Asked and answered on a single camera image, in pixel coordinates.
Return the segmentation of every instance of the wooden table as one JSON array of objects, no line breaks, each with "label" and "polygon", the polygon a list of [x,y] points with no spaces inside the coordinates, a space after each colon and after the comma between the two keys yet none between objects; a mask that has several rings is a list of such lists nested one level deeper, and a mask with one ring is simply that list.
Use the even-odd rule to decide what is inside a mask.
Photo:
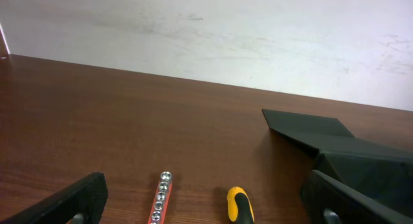
[{"label": "wooden table", "polygon": [[146,223],[169,170],[166,223],[228,223],[233,186],[257,223],[308,223],[298,191],[312,160],[269,131],[262,108],[337,117],[358,137],[413,146],[413,112],[12,56],[0,66],[0,219],[99,171],[101,222]]}]

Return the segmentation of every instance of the black plastic object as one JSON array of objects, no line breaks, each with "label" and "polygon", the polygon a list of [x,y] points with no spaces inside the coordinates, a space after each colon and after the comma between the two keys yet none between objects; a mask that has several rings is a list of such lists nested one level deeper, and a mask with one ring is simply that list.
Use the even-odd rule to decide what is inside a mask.
[{"label": "black plastic object", "polygon": [[254,219],[251,213],[250,201],[245,194],[239,193],[235,195],[235,202],[238,207],[238,216],[234,223],[236,224],[254,224]]},{"label": "black plastic object", "polygon": [[413,223],[413,154],[356,138],[336,118],[263,113],[315,158],[300,192],[313,223]]},{"label": "black plastic object", "polygon": [[94,172],[1,223],[65,224],[81,214],[82,223],[97,224],[107,199],[105,177],[103,173]]}]

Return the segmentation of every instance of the wood grain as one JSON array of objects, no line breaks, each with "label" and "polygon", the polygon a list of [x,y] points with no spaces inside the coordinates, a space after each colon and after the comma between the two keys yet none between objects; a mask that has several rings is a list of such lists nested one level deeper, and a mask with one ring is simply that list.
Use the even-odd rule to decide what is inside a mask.
[{"label": "wood grain", "polygon": [[101,223],[145,223],[159,174],[174,174],[166,223],[228,223],[226,194],[257,223],[308,223],[312,160],[269,131],[262,108],[337,117],[357,137],[410,150],[413,113],[11,56],[0,66],[0,219],[93,171]]}]

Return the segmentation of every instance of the metal socket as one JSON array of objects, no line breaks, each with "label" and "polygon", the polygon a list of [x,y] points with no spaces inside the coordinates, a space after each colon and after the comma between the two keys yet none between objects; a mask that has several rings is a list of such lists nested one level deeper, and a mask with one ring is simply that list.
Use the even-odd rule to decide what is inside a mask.
[{"label": "metal socket", "polygon": [[166,198],[166,194],[165,194],[164,192],[158,192],[158,193],[156,194],[156,199],[157,199],[158,201],[164,201],[165,198]]},{"label": "metal socket", "polygon": [[161,180],[169,182],[171,181],[171,179],[172,179],[172,174],[170,172],[161,173]]},{"label": "metal socket", "polygon": [[162,208],[163,208],[163,203],[162,203],[162,201],[157,201],[157,202],[155,202],[154,208],[155,208],[156,210],[162,210]]},{"label": "metal socket", "polygon": [[168,184],[168,182],[166,182],[166,181],[162,181],[162,182],[159,183],[159,189],[160,189],[160,191],[166,191],[166,190],[168,190],[168,186],[169,186],[169,184]]},{"label": "metal socket", "polygon": [[154,221],[159,221],[161,219],[161,213],[160,211],[154,211],[152,213],[152,220]]}]

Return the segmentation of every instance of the black and yellow handle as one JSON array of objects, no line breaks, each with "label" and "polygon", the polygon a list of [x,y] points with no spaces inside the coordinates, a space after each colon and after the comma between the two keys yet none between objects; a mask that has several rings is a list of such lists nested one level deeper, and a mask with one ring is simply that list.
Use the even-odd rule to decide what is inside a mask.
[{"label": "black and yellow handle", "polygon": [[234,224],[253,224],[254,212],[252,212],[251,202],[247,193],[240,187],[233,187],[229,190],[228,196],[228,215],[231,223]]}]

